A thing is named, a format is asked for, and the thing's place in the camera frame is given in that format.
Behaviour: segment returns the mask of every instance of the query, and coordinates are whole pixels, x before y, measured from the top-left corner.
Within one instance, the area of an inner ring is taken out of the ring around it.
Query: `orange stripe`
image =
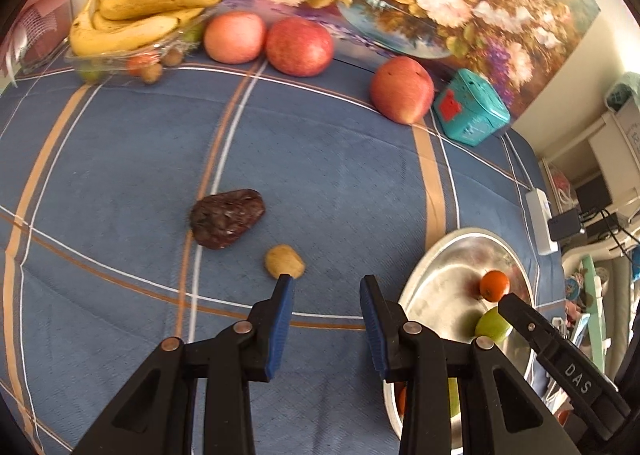
[[[218,156],[218,150],[220,149],[220,144],[222,143],[222,138],[225,135],[226,127],[231,120],[231,115],[234,113],[234,109],[240,97],[240,94],[244,91],[246,84],[251,79],[251,75],[255,73],[260,65],[259,62],[256,62],[251,66],[251,68],[246,72],[244,78],[236,87],[236,91],[233,96],[227,103],[225,107],[225,112],[223,112],[222,120],[220,120],[220,124],[218,125],[218,129],[216,130],[216,137],[213,141],[213,145],[211,146],[211,150],[209,152],[209,159],[207,160],[207,165],[204,169],[204,175],[202,176],[202,181],[200,182],[200,186],[198,188],[198,195],[196,200],[200,200],[205,196],[207,192],[207,186],[209,185],[209,180],[211,178],[211,173],[213,170],[213,165],[215,164],[216,158]],[[180,264],[180,278],[178,278],[178,315],[176,317],[175,323],[175,334],[176,337],[181,337],[182,335],[182,320],[184,319],[184,311],[186,309],[186,286],[187,286],[187,275],[189,272],[189,260],[191,256],[191,244],[193,243],[193,233],[191,229],[187,231],[187,234],[184,238],[184,247],[182,248],[182,262]]]
[[[415,148],[418,152],[418,161],[424,181],[424,189],[427,199],[427,229],[425,237],[425,251],[441,239],[446,232],[446,212],[444,192],[440,181],[438,162],[436,161],[431,144],[431,135],[425,131],[424,121],[412,126],[414,132]]]
[[[13,397],[13,399],[16,401],[16,403],[18,402],[18,399],[16,398],[16,396],[12,393],[11,390],[9,390],[8,385],[2,379],[0,379],[0,387],[2,387],[2,389],[6,393],[11,395]],[[29,418],[33,421],[33,417],[31,416],[31,412],[28,409],[26,409],[23,405],[17,405],[17,406],[18,406],[18,408],[24,409],[25,413],[28,414]],[[66,449],[68,449],[69,451],[73,451],[73,448],[71,447],[71,444],[69,444],[68,442],[63,440],[63,438],[61,438],[60,435],[58,435],[56,432],[54,432],[49,426],[44,424],[42,421],[38,421],[38,426],[40,427],[41,430],[44,430],[45,432],[47,432],[49,434],[49,436],[51,436],[54,439],[56,439]]]
[[[232,69],[229,67],[219,67],[218,65],[211,65],[210,63],[185,63],[185,66],[189,66],[189,65],[193,65],[193,66],[198,66],[198,67],[205,67],[211,70],[229,70],[230,72],[242,72],[242,70],[238,70],[238,69]],[[279,76],[272,76],[270,74],[262,74],[260,76],[261,78],[267,78],[267,79],[271,79],[271,80],[278,80],[281,81],[282,83],[286,83],[288,85],[296,85],[296,86],[304,86],[305,88],[309,88],[310,90],[316,90],[318,92],[324,92],[325,94],[332,94],[334,96],[338,96],[342,99],[349,99],[350,101],[355,101],[358,102],[359,104],[364,104],[365,106],[368,106],[369,108],[373,108],[373,105],[370,104],[370,102],[364,101],[363,99],[358,99],[358,98],[354,98],[352,96],[348,96],[346,94],[342,94],[341,92],[336,92],[335,90],[329,90],[328,88],[322,88],[322,86],[316,86],[316,85],[309,85],[308,83],[303,83],[300,81],[295,81],[295,80],[291,80],[289,78],[281,78]]]
[[[31,199],[33,199],[36,187],[44,172],[44,168],[49,160],[49,157],[52,153],[52,150],[56,143],[58,142],[62,132],[64,131],[67,123],[69,122],[71,116],[76,111],[76,107],[81,99],[86,94],[89,89],[89,85],[83,85],[78,88],[66,102],[65,107],[60,112],[58,116],[58,120],[54,123],[53,127],[49,131],[49,135],[42,145],[38,157],[31,168],[31,173],[29,174],[29,178],[27,179],[27,183],[22,190],[22,195],[20,195],[20,201],[18,202],[18,208],[15,210],[15,219],[14,223],[23,222],[26,218],[26,212],[29,208],[29,204]],[[24,406],[24,395],[22,393],[22,384],[20,382],[20,377],[18,376],[18,362],[15,353],[15,343],[14,343],[14,285],[15,285],[15,258],[18,253],[18,248],[20,247],[20,239],[22,237],[22,233],[20,229],[12,228],[11,235],[9,236],[9,243],[4,251],[4,285],[2,286],[2,318],[4,320],[3,328],[4,328],[4,347],[6,350],[6,361],[7,368],[9,371],[9,381],[11,382],[11,387],[14,395],[17,397],[18,402]],[[35,440],[33,437],[34,430],[33,425],[31,424],[30,418],[28,414],[24,412],[21,408],[20,412],[22,414],[22,418],[24,420],[24,427],[31,438],[31,441],[34,445]]]
[[[8,218],[7,216],[3,215],[2,213],[0,213],[0,219],[1,220],[5,220],[6,222],[10,223],[11,225],[13,225],[15,228],[19,229],[20,232],[24,233],[25,235],[27,235],[29,233],[29,227],[26,224],[19,224],[18,222],[13,221],[12,219]],[[145,296],[148,296],[148,297],[160,300],[160,301],[164,301],[166,303],[179,305],[178,298],[172,298],[172,297],[166,296],[164,294],[159,294],[157,292],[150,291],[149,289],[143,289],[142,287],[138,287],[137,285],[133,285],[132,283],[129,283],[127,281],[121,280],[119,278],[115,278],[114,276],[111,276],[111,275],[107,275],[106,273],[102,273],[102,272],[98,271],[97,269],[91,267],[90,265],[86,265],[85,263],[82,263],[81,261],[76,260],[76,258],[73,258],[71,255],[68,255],[67,253],[65,253],[64,251],[61,251],[57,247],[45,242],[43,239],[41,239],[37,235],[33,235],[32,234],[31,235],[31,241],[34,244],[41,245],[42,247],[44,247],[45,249],[47,249],[48,251],[50,251],[51,253],[53,253],[57,257],[60,257],[63,260],[68,261],[69,263],[71,263],[72,265],[75,265],[76,267],[79,267],[83,271],[86,271],[86,272],[90,273],[91,275],[97,276],[97,278],[100,278],[100,279],[103,279],[104,281],[108,281],[110,283],[118,285],[119,287],[122,287],[123,289],[129,289],[130,291],[136,292],[138,294],[143,294]],[[243,314],[243,313],[239,313],[239,312],[233,312],[233,311],[227,311],[227,310],[221,310],[221,309],[214,309],[213,307],[206,307],[204,305],[198,305],[198,311],[204,312],[204,313],[207,313],[207,314],[215,314],[217,316],[224,316],[224,317],[227,317],[227,318],[234,318],[234,319],[239,319],[239,320],[246,319],[246,317],[247,317],[247,314]],[[307,322],[307,321],[292,321],[291,322],[291,326],[292,327],[308,328],[308,329],[364,330],[364,326],[363,325],[334,324],[334,323],[313,323],[313,322]]]

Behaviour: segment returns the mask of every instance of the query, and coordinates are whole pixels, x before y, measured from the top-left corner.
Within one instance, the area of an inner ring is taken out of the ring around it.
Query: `plastic fruit container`
[[[169,33],[161,40],[134,51],[110,52],[95,56],[76,56],[71,49],[65,54],[69,63],[85,83],[128,83],[138,80],[155,83],[164,68],[178,66],[184,57],[202,43],[207,21],[216,8],[205,9],[184,27]]]

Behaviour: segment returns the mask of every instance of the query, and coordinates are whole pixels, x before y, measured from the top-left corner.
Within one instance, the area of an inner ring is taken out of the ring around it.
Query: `red apple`
[[[417,61],[392,58],[371,81],[369,95],[380,114],[400,124],[421,120],[433,103],[433,80]]]
[[[326,69],[334,57],[334,40],[315,21],[299,16],[273,24],[267,34],[267,59],[284,74],[308,78]]]
[[[262,52],[267,26],[253,12],[234,10],[216,16],[204,33],[204,48],[220,63],[237,65],[255,60]]]

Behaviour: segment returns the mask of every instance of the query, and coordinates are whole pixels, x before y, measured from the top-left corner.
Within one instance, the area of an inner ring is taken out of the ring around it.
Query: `stainless steel bowl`
[[[478,290],[480,278],[492,269],[509,276],[511,292],[534,304],[527,273],[513,249],[497,235],[478,228],[449,233],[431,247],[409,277],[398,303],[409,320],[433,329],[441,338],[470,343],[480,316],[496,305],[482,299]],[[523,337],[513,331],[498,346],[527,379],[534,353]],[[391,426],[400,437],[395,386],[383,383],[383,396]],[[451,452],[462,453],[460,415],[451,419]]]

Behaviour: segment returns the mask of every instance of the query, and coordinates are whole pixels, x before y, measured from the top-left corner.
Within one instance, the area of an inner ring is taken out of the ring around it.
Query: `teal box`
[[[489,82],[460,69],[433,103],[444,133],[475,146],[504,127],[511,115]]]

